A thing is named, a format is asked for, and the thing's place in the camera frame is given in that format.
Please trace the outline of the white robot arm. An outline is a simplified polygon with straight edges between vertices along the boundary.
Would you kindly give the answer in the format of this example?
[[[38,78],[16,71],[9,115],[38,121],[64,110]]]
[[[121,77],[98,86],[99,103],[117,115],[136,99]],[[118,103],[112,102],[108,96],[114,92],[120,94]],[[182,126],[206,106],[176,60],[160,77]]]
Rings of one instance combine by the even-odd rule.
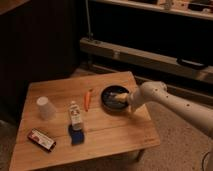
[[[213,139],[213,109],[168,93],[161,81],[144,82],[134,92],[117,94],[114,99],[127,102],[132,112],[147,102],[157,102]]]

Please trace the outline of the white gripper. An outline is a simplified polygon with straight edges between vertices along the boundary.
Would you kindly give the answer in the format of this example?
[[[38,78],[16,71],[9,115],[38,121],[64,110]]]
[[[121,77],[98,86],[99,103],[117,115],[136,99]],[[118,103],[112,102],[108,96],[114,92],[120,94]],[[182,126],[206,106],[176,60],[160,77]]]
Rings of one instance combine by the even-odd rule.
[[[127,111],[129,113],[134,113],[139,107],[141,107],[144,103],[144,99],[141,94],[141,90],[137,88],[134,92],[129,94],[121,93],[117,94],[114,99],[119,102],[128,102],[129,106],[127,107]]]

